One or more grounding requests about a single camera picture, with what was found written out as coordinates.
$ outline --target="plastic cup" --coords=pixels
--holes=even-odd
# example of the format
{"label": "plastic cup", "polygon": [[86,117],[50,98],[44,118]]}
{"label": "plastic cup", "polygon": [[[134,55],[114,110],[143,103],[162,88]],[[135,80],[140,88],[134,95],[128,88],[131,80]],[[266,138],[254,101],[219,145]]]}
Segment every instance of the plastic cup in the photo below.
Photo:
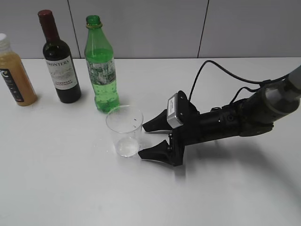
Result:
{"label": "plastic cup", "polygon": [[119,155],[130,157],[139,151],[143,115],[138,108],[129,105],[115,107],[109,111],[106,123]]}

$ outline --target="black bottle label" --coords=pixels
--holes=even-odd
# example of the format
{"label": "black bottle label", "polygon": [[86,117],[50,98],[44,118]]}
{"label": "black bottle label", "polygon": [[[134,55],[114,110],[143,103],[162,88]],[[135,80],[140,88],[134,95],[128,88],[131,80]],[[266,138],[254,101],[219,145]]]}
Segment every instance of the black bottle label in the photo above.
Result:
{"label": "black bottle label", "polygon": [[15,83],[15,80],[11,76],[11,73],[9,69],[0,69],[0,73],[2,77],[4,78],[4,81],[6,82],[11,94],[13,95],[16,102],[24,102],[24,99],[18,89],[18,86]]}

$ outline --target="black cable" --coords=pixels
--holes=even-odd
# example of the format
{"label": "black cable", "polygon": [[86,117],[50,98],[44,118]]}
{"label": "black cable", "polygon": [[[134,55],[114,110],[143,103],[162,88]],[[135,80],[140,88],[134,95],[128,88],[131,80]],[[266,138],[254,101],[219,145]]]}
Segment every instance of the black cable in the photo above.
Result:
{"label": "black cable", "polygon": [[220,66],[220,65],[219,65],[218,63],[216,63],[215,61],[212,61],[212,60],[206,60],[206,61],[202,64],[202,66],[200,67],[200,69],[199,69],[199,71],[198,71],[198,73],[197,73],[197,75],[196,75],[196,78],[195,78],[195,80],[194,80],[194,82],[193,82],[193,85],[192,85],[192,88],[191,88],[191,91],[190,91],[190,95],[189,95],[189,99],[188,99],[189,102],[191,101],[192,92],[193,92],[193,90],[194,90],[194,87],[196,86],[196,83],[197,83],[197,80],[198,80],[198,76],[199,76],[200,72],[202,71],[203,67],[204,67],[207,63],[212,63],[212,64],[214,64],[214,65],[217,66],[219,69],[221,69],[222,71],[224,71],[225,73],[227,73],[228,75],[230,75],[231,77],[233,77],[233,78],[235,78],[235,79],[237,79],[237,80],[240,80],[240,81],[243,81],[243,82],[246,82],[246,83],[251,83],[251,84],[260,85],[260,86],[263,86],[263,85],[266,85],[266,84],[271,84],[271,83],[274,83],[274,82],[277,82],[277,81],[281,81],[281,80],[285,79],[285,78],[288,76],[288,74],[287,74],[287,75],[285,75],[285,76],[282,76],[282,77],[280,77],[280,78],[278,78],[278,79],[274,79],[274,80],[251,81],[251,80],[248,80],[248,79],[241,78],[241,77],[239,77],[239,76],[237,76],[237,75],[235,75],[235,74],[229,72],[227,69],[225,69],[224,67]]}
{"label": "black cable", "polygon": [[233,97],[233,99],[230,101],[230,104],[229,104],[229,105],[233,104],[233,102],[235,101],[235,99],[238,97],[240,91],[242,91],[243,89],[246,89],[246,90],[248,90],[248,91],[251,92],[251,93],[255,93],[255,92],[257,92],[260,88],[258,88],[258,89],[250,89],[250,88],[247,87],[247,86],[244,86],[244,87],[240,88],[240,89],[237,91],[237,93],[235,94],[235,96]]}

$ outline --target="red wine bottle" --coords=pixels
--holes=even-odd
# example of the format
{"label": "red wine bottle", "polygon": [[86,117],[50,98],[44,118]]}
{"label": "red wine bottle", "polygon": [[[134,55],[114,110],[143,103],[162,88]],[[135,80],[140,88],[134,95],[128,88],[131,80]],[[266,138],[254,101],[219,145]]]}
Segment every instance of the red wine bottle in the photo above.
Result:
{"label": "red wine bottle", "polygon": [[63,103],[73,103],[81,96],[69,46],[60,39],[50,10],[38,13],[45,34],[43,54],[58,97]]}

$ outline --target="gray wall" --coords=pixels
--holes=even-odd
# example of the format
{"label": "gray wall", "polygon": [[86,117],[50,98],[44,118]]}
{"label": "gray wall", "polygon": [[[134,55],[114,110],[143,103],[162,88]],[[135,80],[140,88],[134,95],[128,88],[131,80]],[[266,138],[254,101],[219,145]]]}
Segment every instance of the gray wall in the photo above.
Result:
{"label": "gray wall", "polygon": [[62,40],[68,42],[74,58],[79,58],[67,0],[1,0],[0,33],[8,35],[21,58],[43,58],[45,37],[38,12],[50,9]]}
{"label": "gray wall", "polygon": [[37,12],[46,8],[53,11],[60,36],[74,58],[84,58],[85,18],[90,14],[100,15],[116,58],[301,56],[301,0],[1,3],[0,32],[10,37],[13,49],[22,58],[43,58],[45,38]]}
{"label": "gray wall", "polygon": [[301,0],[210,0],[199,57],[301,57]]}

